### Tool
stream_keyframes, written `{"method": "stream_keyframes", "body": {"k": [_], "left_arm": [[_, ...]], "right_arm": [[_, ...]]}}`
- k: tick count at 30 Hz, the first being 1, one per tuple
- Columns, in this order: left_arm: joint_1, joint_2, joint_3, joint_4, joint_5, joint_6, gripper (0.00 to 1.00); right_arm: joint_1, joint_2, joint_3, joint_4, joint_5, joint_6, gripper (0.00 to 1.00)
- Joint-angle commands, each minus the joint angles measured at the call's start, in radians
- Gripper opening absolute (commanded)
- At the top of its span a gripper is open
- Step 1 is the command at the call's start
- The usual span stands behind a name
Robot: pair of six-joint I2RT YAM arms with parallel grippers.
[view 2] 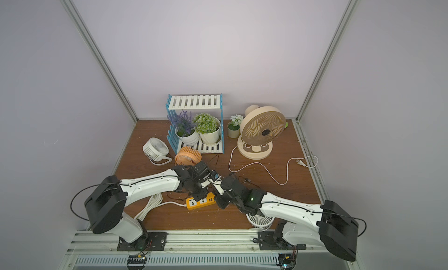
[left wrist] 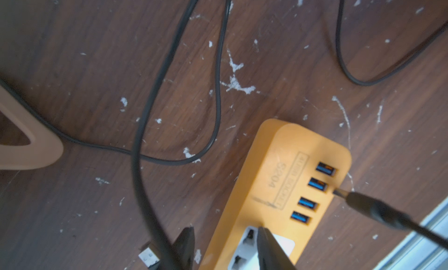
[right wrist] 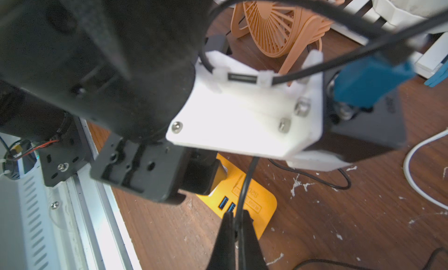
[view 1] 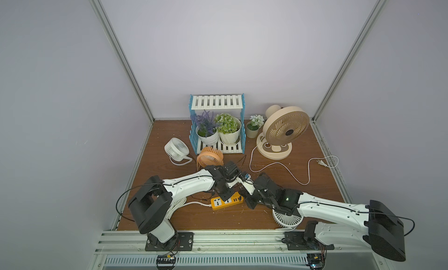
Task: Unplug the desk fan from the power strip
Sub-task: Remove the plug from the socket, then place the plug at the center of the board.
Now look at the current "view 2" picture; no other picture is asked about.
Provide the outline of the yellow power strip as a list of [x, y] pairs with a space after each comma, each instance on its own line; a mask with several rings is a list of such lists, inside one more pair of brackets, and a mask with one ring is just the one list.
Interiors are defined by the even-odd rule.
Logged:
[[195, 210], [203, 207], [208, 207], [215, 202], [215, 195], [213, 193], [208, 193], [207, 196], [199, 201], [196, 201], [193, 197], [186, 199], [185, 201], [186, 207], [188, 210]]

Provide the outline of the black usb cable orange fan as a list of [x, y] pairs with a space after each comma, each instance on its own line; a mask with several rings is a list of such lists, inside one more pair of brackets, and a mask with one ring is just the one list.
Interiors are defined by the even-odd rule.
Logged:
[[210, 158], [210, 160], [204, 161], [204, 163], [209, 168], [215, 169], [219, 163], [219, 156], [220, 156], [220, 154], [216, 154], [212, 158]]

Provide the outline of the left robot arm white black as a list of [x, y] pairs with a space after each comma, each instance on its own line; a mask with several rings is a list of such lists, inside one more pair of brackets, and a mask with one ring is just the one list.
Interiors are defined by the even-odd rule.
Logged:
[[122, 243], [136, 251], [144, 250], [151, 241], [141, 220], [127, 215], [124, 208], [155, 194], [184, 190], [196, 201], [208, 194], [207, 186], [219, 179], [203, 161], [195, 166], [175, 166], [164, 172], [137, 179], [118, 179], [111, 175], [100, 184], [92, 186], [94, 191], [84, 202], [92, 233], [110, 232]]

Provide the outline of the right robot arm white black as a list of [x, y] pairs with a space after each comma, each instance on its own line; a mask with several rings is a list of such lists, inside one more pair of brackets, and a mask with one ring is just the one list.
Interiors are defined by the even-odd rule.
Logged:
[[358, 217], [350, 216], [336, 202], [301, 203], [281, 198], [262, 189], [249, 189], [234, 175], [209, 178], [215, 187], [218, 206], [230, 203], [240, 212], [251, 216], [274, 217], [286, 222], [282, 240], [291, 244], [324, 246], [328, 252], [345, 261], [357, 259]]

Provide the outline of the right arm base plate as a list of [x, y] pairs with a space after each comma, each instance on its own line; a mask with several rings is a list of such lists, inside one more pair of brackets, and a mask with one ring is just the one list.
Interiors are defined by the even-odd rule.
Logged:
[[257, 237], [253, 239], [253, 243], [258, 244], [260, 250], [292, 251], [307, 249], [306, 244], [292, 245], [283, 238], [276, 238], [274, 235], [274, 231], [259, 231]]

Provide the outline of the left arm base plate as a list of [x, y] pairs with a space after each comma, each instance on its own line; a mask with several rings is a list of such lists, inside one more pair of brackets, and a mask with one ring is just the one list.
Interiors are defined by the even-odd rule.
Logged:
[[167, 236], [167, 232], [144, 233], [133, 243], [128, 243], [120, 237], [117, 251], [163, 251]]

